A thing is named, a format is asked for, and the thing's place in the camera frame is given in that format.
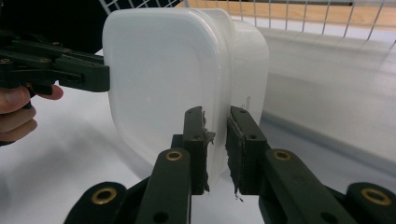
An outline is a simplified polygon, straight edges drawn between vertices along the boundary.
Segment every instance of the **screw hole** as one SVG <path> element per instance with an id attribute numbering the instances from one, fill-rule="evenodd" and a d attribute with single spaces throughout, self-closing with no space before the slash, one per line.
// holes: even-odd
<path id="1" fill-rule="evenodd" d="M 274 152 L 274 156 L 280 161 L 288 161 L 291 159 L 291 155 L 285 151 L 276 151 Z"/>
<path id="2" fill-rule="evenodd" d="M 10 63 L 11 60 L 10 59 L 2 59 L 0 60 L 0 63 Z"/>
<path id="3" fill-rule="evenodd" d="M 256 135 L 248 135 L 247 138 L 248 138 L 248 139 L 256 139 L 257 136 L 256 136 Z"/>
<path id="4" fill-rule="evenodd" d="M 92 195 L 92 202 L 96 204 L 105 204 L 111 202 L 116 196 L 117 191 L 113 188 L 99 189 Z"/>
<path id="5" fill-rule="evenodd" d="M 166 159 L 169 161 L 178 161 L 183 158 L 183 154 L 179 151 L 171 151 L 166 154 Z"/>
<path id="6" fill-rule="evenodd" d="M 333 216 L 330 213 L 321 213 L 320 214 L 321 218 L 326 221 L 327 223 L 331 223 L 331 224 L 336 224 L 338 223 L 338 219 L 337 217 Z"/>
<path id="7" fill-rule="evenodd" d="M 100 192 L 98 194 L 98 199 L 102 199 L 103 200 L 103 199 L 109 198 L 110 195 L 111 195 L 111 192 L 109 190 L 106 190 L 106 191 Z"/>
<path id="8" fill-rule="evenodd" d="M 389 206 L 391 200 L 384 192 L 379 189 L 362 189 L 361 195 L 368 201 L 379 205 Z"/>
<path id="9" fill-rule="evenodd" d="M 169 216 L 165 212 L 158 212 L 152 219 L 155 223 L 165 223 L 169 219 Z"/>

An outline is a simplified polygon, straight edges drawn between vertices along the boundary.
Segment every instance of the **metal wire shelf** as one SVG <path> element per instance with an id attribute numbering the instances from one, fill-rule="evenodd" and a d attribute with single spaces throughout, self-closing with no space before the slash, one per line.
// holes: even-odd
<path id="1" fill-rule="evenodd" d="M 255 26 L 396 42 L 395 0 L 99 0 L 107 14 L 140 7 L 222 8 Z"/>

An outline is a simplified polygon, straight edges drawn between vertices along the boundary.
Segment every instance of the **white table surface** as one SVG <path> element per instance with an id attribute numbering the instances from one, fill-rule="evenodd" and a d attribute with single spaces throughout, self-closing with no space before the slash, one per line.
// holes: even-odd
<path id="1" fill-rule="evenodd" d="M 393 43 L 262 29 L 267 119 L 396 176 Z"/>
<path id="2" fill-rule="evenodd" d="M 64 88 L 64 98 L 35 97 L 38 127 L 17 143 L 0 147 L 0 223 L 63 223 L 82 193 L 104 181 L 127 188 L 152 166 L 129 149 L 112 123 L 106 93 Z M 262 120 L 272 147 L 294 151 L 326 185 L 345 192 L 367 181 L 395 192 L 396 179 L 345 158 Z M 192 223 L 262 223 L 258 197 L 233 195 L 226 170 L 204 196 L 192 197 Z"/>

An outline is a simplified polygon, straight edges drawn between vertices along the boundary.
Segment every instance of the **brass screw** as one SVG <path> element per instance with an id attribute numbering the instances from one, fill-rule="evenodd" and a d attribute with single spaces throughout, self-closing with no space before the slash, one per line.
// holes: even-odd
<path id="1" fill-rule="evenodd" d="M 275 151 L 274 157 L 280 161 L 289 161 L 291 160 L 291 155 L 286 151 Z"/>
<path id="2" fill-rule="evenodd" d="M 179 161 L 183 158 L 183 154 L 179 151 L 170 151 L 166 153 L 166 159 L 169 161 Z"/>
<path id="3" fill-rule="evenodd" d="M 1 59 L 0 63 L 10 63 L 11 60 L 10 59 Z"/>
<path id="4" fill-rule="evenodd" d="M 116 196 L 117 196 L 117 191 L 115 189 L 110 187 L 102 188 L 97 190 L 92 195 L 92 202 L 96 204 L 105 204 L 111 202 Z"/>
<path id="5" fill-rule="evenodd" d="M 392 201 L 384 192 L 379 189 L 362 189 L 361 195 L 368 201 L 372 203 L 376 203 L 379 205 L 389 206 L 392 204 Z"/>

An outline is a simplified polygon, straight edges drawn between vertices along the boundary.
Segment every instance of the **finger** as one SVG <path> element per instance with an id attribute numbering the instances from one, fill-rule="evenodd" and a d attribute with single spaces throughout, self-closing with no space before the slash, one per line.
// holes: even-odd
<path id="1" fill-rule="evenodd" d="M 34 116 L 34 107 L 0 115 L 0 133 L 7 133 L 14 130 L 31 120 Z"/>
<path id="2" fill-rule="evenodd" d="M 40 93 L 38 93 L 37 95 L 39 95 L 43 98 L 49 99 L 49 100 L 59 100 L 64 95 L 64 91 L 62 91 L 62 89 L 59 86 L 52 85 L 52 94 L 51 95 L 44 95 L 44 94 L 40 94 Z"/>
<path id="3" fill-rule="evenodd" d="M 14 142 L 20 140 L 28 133 L 32 132 L 37 127 L 37 122 L 34 119 L 27 121 L 26 123 L 22 124 L 18 128 L 7 132 L 7 133 L 0 133 L 0 141 L 2 142 Z"/>
<path id="4" fill-rule="evenodd" d="M 23 86 L 15 89 L 0 88 L 0 114 L 14 112 L 29 101 L 29 91 Z"/>

